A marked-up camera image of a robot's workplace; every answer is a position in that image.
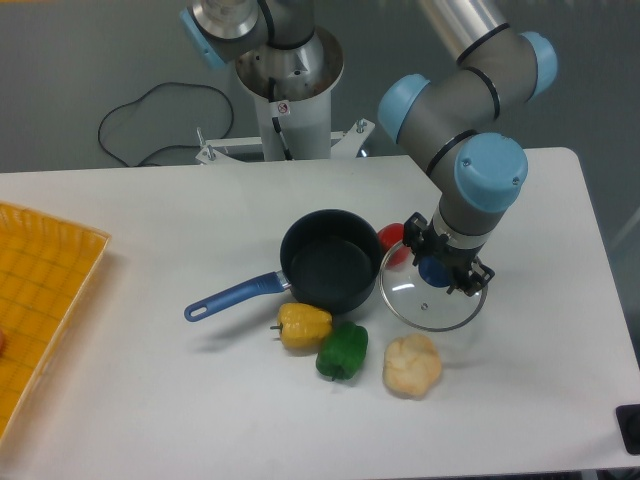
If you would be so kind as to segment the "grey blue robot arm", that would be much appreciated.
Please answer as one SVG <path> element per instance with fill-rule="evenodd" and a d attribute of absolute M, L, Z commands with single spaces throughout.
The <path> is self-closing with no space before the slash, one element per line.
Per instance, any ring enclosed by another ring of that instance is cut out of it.
<path fill-rule="evenodd" d="M 412 217 L 404 242 L 449 291 L 474 295 L 492 279 L 478 257 L 528 173 L 519 144 L 481 126 L 545 91 L 558 60 L 551 43 L 518 34 L 492 1 L 426 1 L 423 9 L 457 71 L 433 83 L 419 74 L 383 95 L 378 121 L 440 190 L 430 219 Z M 203 60 L 233 65 L 255 101 L 268 160 L 329 155 L 330 93 L 344 60 L 315 21 L 310 1 L 194 1 L 180 15 Z"/>

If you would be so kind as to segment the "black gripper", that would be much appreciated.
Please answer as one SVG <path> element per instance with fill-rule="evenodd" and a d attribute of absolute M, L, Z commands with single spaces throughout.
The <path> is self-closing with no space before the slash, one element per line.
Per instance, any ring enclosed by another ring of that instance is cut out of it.
<path fill-rule="evenodd" d="M 423 265 L 428 278 L 449 278 L 448 294 L 459 291 L 471 297 L 495 277 L 495 271 L 478 257 L 484 235 L 458 232 L 444 219 L 429 221 L 413 213 L 403 225 L 402 243 L 413 255 L 412 265 Z"/>

